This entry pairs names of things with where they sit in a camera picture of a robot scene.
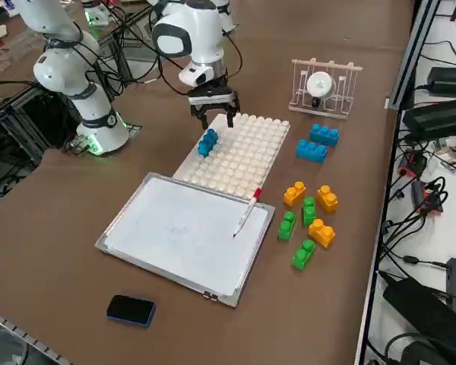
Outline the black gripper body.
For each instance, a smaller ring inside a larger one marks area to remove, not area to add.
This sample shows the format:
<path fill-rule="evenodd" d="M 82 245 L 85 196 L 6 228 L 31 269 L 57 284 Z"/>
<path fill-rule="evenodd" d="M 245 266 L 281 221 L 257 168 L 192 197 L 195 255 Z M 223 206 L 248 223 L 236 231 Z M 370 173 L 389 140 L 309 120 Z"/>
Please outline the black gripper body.
<path fill-rule="evenodd" d="M 236 93 L 228 85 L 227 76 L 207 81 L 188 92 L 188 102 L 191 106 L 235 106 Z"/>

